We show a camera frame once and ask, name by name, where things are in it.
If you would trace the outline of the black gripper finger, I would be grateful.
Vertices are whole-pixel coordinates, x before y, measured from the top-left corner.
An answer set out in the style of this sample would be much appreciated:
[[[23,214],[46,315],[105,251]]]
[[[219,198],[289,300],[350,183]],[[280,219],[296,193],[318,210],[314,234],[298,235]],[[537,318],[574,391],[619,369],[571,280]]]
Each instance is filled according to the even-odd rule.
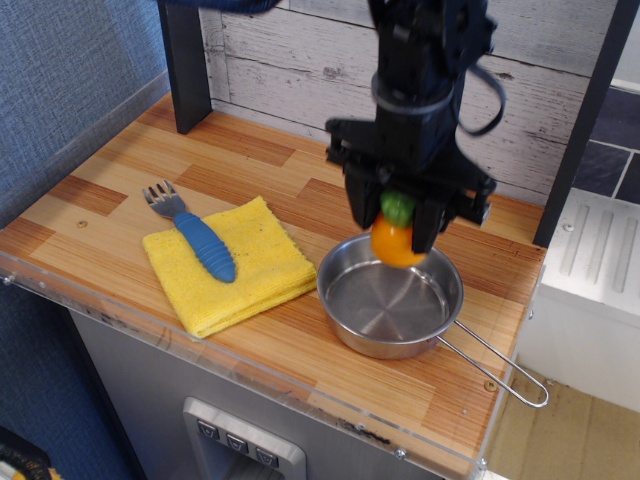
[[[412,250],[428,254],[437,237],[446,228],[451,216],[452,195],[437,195],[418,200],[413,217]]]
[[[343,173],[354,221],[362,229],[368,229],[381,210],[380,196],[388,180],[388,170],[381,165],[347,162]]]

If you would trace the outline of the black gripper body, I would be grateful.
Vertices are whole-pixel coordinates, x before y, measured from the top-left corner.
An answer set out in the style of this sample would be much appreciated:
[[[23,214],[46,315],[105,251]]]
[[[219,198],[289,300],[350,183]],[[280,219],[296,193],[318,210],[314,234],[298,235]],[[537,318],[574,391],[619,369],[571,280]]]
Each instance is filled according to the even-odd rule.
[[[372,83],[376,116],[372,120],[331,118],[328,161],[381,165],[388,170],[384,190],[418,200],[452,195],[451,216],[483,224],[495,180],[458,146],[463,81],[443,85],[432,96],[406,97],[382,81]]]

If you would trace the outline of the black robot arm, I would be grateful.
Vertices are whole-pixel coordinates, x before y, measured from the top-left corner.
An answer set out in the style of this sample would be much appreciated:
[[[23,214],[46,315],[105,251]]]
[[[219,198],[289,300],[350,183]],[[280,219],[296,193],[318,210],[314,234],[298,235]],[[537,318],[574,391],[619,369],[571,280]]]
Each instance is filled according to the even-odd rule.
[[[363,229],[382,211],[384,192],[415,203],[411,247],[429,252],[450,221],[482,224],[495,180],[456,141],[468,74],[506,95],[478,63],[492,50],[495,22],[484,1],[372,1],[378,67],[374,120],[332,118],[328,161],[342,166],[352,215]]]

